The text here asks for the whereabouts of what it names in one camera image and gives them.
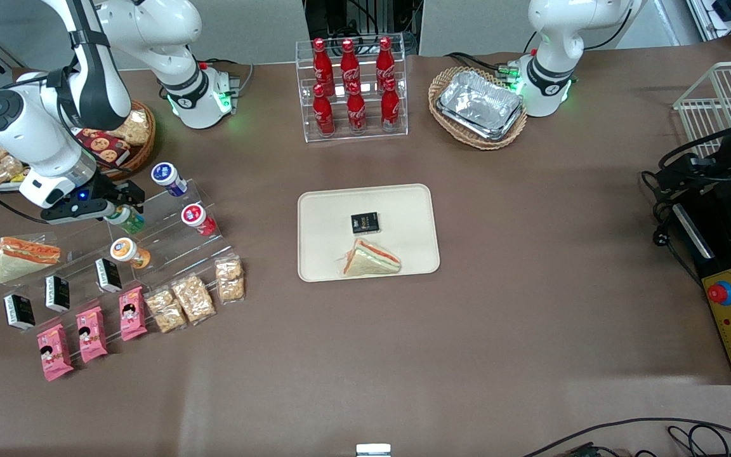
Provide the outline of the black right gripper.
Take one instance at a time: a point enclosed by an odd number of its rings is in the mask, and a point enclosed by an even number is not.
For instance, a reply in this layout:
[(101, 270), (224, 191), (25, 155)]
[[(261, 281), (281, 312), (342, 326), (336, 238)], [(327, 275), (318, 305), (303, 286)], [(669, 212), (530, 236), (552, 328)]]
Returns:
[(119, 211), (125, 203), (137, 211), (144, 211), (144, 202), (145, 191), (135, 183), (128, 183), (127, 194), (124, 190), (114, 191), (113, 203), (105, 199), (60, 201), (51, 208), (42, 210), (40, 217), (49, 225), (63, 225), (89, 219), (102, 220)]

